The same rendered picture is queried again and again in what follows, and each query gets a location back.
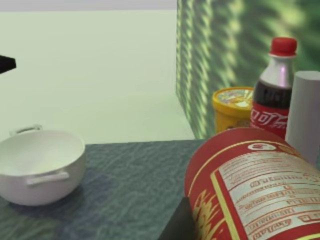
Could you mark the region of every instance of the yellow lid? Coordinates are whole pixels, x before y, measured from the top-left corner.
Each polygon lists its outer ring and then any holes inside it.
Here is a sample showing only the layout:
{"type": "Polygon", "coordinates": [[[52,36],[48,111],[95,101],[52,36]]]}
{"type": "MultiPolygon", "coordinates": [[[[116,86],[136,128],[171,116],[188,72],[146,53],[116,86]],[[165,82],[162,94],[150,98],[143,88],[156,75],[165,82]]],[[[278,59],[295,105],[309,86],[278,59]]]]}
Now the yellow lid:
{"type": "Polygon", "coordinates": [[[250,118],[253,87],[228,87],[213,93],[212,105],[215,110],[238,118],[250,118]]]}

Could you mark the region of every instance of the yellow tub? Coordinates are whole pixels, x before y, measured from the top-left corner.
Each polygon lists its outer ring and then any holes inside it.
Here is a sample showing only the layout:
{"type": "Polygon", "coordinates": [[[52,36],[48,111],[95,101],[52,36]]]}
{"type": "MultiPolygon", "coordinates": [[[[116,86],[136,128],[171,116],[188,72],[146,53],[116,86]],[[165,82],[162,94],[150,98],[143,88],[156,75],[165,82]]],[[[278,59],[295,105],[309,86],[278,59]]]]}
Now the yellow tub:
{"type": "Polygon", "coordinates": [[[229,87],[213,94],[216,133],[250,126],[253,90],[252,87],[229,87]]]}

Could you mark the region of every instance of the white pot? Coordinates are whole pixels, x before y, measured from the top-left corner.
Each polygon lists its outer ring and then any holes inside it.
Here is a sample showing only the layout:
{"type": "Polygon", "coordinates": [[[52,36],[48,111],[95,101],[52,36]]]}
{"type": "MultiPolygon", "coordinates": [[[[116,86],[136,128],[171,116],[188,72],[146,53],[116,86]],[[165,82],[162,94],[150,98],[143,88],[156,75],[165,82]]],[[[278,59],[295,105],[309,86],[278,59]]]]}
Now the white pot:
{"type": "Polygon", "coordinates": [[[35,125],[0,142],[0,196],[11,203],[58,201],[80,184],[85,169],[84,142],[65,131],[35,125]]]}

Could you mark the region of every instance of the soda bottle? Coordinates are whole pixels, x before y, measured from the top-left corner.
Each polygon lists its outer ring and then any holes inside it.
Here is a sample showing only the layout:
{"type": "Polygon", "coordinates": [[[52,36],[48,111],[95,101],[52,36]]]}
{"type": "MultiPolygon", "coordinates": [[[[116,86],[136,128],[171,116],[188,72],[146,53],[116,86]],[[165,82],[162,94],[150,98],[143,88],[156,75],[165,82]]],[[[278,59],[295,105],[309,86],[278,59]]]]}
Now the soda bottle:
{"type": "Polygon", "coordinates": [[[293,59],[297,41],[275,37],[269,52],[270,62],[256,83],[250,126],[272,132],[285,139],[294,80],[293,59]]]}

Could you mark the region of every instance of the red canister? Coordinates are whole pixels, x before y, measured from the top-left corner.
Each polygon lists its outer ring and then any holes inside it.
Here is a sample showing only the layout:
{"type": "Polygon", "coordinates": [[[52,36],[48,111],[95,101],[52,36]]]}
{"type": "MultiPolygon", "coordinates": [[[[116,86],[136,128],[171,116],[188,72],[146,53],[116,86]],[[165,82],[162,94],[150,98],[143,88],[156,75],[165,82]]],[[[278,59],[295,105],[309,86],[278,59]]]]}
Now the red canister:
{"type": "Polygon", "coordinates": [[[224,131],[185,174],[197,240],[320,240],[320,173],[281,137],[224,131]]]}

